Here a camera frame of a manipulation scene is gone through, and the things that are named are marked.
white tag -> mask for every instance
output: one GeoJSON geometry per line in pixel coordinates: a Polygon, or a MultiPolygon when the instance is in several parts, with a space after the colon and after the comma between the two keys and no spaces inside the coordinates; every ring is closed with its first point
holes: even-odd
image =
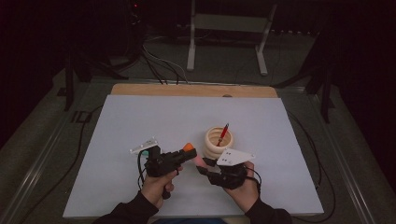
{"type": "Polygon", "coordinates": [[[256,156],[253,154],[238,151],[232,148],[225,148],[220,158],[218,159],[217,165],[233,166],[245,161],[253,160],[255,158],[256,156]]]}
{"type": "Polygon", "coordinates": [[[155,146],[158,146],[158,141],[157,141],[157,139],[155,139],[154,136],[152,136],[148,141],[146,141],[142,145],[140,145],[138,147],[135,147],[135,148],[132,148],[132,149],[129,149],[129,151],[132,154],[137,154],[137,153],[139,153],[139,151],[148,149],[150,147],[155,147],[155,146]]]}

table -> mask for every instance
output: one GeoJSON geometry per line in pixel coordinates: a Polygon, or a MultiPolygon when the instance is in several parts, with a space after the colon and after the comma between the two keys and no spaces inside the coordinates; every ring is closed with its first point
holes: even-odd
{"type": "MultiPolygon", "coordinates": [[[[227,121],[235,137],[234,149],[257,156],[253,162],[263,178],[262,200],[294,215],[323,213],[285,108],[274,89],[117,84],[107,96],[64,217],[99,217],[117,203],[130,201],[137,192],[138,172],[136,157],[129,149],[148,140],[151,134],[164,151],[179,150],[192,142],[201,154],[205,129],[227,121]],[[260,131],[253,136],[251,130],[260,131]]],[[[205,176],[198,174],[191,161],[183,167],[174,179],[176,190],[156,217],[243,215],[224,190],[211,186],[205,176]]]]}

orange cap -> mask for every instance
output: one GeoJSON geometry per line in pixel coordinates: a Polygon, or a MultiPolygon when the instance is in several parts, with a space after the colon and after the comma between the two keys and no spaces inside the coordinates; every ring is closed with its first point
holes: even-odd
{"type": "Polygon", "coordinates": [[[191,143],[186,144],[186,146],[183,147],[184,151],[190,151],[194,149],[194,146],[191,143]]]}

floor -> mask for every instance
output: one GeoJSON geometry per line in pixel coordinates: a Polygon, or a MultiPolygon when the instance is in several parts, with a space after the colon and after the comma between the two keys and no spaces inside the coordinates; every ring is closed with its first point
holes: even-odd
{"type": "MultiPolygon", "coordinates": [[[[202,37],[197,38],[193,72],[186,71],[189,49],[186,36],[174,39],[151,34],[145,42],[147,52],[144,54],[156,63],[161,62],[155,58],[161,58],[176,64],[179,84],[185,83],[184,78],[190,84],[272,86],[299,72],[315,42],[309,35],[271,33],[263,52],[269,74],[263,77],[254,53],[257,37],[243,37],[202,33],[202,37]]],[[[155,66],[163,83],[176,84],[174,71],[155,66]]],[[[112,86],[120,82],[96,69],[92,72],[92,82],[76,81],[76,99],[68,112],[64,112],[64,97],[57,96],[58,90],[64,87],[64,71],[56,76],[53,89],[0,151],[0,223],[92,222],[92,219],[62,218],[100,109],[85,124],[72,121],[74,113],[93,111],[102,105],[112,86]]],[[[123,82],[160,82],[144,58],[120,74],[129,78],[123,82]]],[[[293,222],[396,223],[395,194],[336,87],[332,87],[331,123],[326,124],[318,113],[319,94],[304,93],[307,81],[299,80],[276,91],[291,113],[290,122],[312,179],[318,184],[325,213],[296,217],[293,222]],[[309,138],[315,147],[311,147],[309,138]],[[322,169],[318,168],[314,149],[322,169]]]]}

dark background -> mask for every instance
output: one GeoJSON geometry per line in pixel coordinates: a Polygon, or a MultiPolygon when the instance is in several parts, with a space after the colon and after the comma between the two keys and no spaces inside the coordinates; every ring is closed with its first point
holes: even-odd
{"type": "MultiPolygon", "coordinates": [[[[125,9],[123,0],[1,2],[0,104],[4,122],[0,147],[50,90],[52,77],[64,68],[66,40],[90,43],[92,36],[100,36],[98,32],[110,32],[111,35],[121,32],[117,29],[108,31],[104,28],[106,24],[98,24],[92,19],[92,6],[109,2],[118,5],[110,7],[107,16],[117,18],[122,14],[117,10],[125,9]]],[[[251,7],[241,7],[237,1],[227,1],[229,5],[224,1],[199,2],[198,8],[202,11],[221,10],[225,14],[241,15],[261,13],[249,9],[251,7]]],[[[190,1],[137,3],[143,10],[140,15],[143,21],[165,35],[178,36],[181,31],[177,25],[190,22],[190,1]]],[[[255,6],[260,1],[247,4],[255,6]]],[[[396,3],[391,0],[282,1],[272,27],[278,34],[293,31],[318,36],[301,72],[323,62],[332,65],[332,84],[339,87],[393,189],[396,189],[395,8],[396,3]]],[[[106,56],[108,49],[94,52],[98,46],[102,47],[100,43],[104,43],[102,39],[96,40],[93,41],[96,45],[87,46],[91,47],[87,50],[98,58],[101,53],[106,56]]],[[[117,44],[106,43],[106,47],[116,49],[117,44]]]]}

